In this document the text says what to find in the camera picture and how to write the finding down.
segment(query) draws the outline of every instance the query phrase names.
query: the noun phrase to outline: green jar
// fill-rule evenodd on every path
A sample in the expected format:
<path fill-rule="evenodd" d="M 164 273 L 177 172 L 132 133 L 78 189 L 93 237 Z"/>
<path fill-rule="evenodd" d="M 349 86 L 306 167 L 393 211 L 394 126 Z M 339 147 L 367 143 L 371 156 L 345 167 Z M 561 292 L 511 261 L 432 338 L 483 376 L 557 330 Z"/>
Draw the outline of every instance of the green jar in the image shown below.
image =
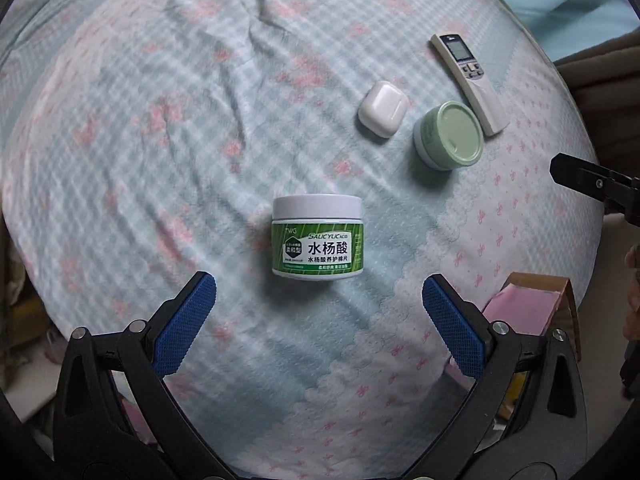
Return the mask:
<path fill-rule="evenodd" d="M 472 166 L 484 149 L 478 118 L 457 101 L 448 101 L 417 121 L 414 143 L 424 163 L 438 171 Z"/>

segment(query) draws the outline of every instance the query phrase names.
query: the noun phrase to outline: blue gripper pad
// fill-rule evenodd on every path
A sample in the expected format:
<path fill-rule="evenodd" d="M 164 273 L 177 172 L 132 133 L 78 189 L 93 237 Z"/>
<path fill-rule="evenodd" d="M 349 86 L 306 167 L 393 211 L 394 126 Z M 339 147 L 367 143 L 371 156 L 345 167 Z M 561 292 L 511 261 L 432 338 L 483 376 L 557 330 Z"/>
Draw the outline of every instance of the blue gripper pad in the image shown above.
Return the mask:
<path fill-rule="evenodd" d="M 163 378 L 175 374 L 216 303 L 216 280 L 206 274 L 180 305 L 156 339 L 153 366 Z"/>
<path fill-rule="evenodd" d="M 484 343 L 433 276 L 422 287 L 422 304 L 460 371 L 478 380 L 484 371 Z"/>

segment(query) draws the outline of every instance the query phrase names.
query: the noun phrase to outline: remote control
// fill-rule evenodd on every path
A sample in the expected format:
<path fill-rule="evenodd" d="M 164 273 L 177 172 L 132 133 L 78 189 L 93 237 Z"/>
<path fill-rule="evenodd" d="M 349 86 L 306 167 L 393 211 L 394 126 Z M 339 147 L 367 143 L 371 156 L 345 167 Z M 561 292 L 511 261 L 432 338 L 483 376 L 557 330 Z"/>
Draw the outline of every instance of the remote control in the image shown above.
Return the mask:
<path fill-rule="evenodd" d="M 434 34 L 431 43 L 462 87 L 484 134 L 490 137 L 503 131 L 509 124 L 507 113 L 484 69 L 460 35 Z"/>

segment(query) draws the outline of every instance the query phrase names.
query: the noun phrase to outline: green label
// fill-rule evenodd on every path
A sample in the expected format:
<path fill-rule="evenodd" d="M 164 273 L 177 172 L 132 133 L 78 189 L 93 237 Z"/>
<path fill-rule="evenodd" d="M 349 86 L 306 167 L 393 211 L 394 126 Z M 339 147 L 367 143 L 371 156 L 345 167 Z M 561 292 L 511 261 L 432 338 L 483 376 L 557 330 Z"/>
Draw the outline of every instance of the green label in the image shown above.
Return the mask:
<path fill-rule="evenodd" d="M 273 268 L 331 276 L 362 268 L 362 224 L 272 224 Z"/>

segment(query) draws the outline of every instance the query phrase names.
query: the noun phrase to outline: human hand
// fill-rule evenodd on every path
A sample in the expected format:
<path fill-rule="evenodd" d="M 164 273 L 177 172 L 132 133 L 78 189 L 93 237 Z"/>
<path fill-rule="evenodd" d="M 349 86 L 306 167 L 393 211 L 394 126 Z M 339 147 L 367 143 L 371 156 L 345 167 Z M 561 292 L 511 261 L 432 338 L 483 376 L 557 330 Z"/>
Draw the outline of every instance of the human hand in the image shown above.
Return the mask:
<path fill-rule="evenodd" d="M 640 245 L 636 245 L 625 256 L 625 265 L 635 269 L 631 283 L 626 292 L 629 313 L 622 329 L 622 335 L 629 341 L 640 340 Z"/>

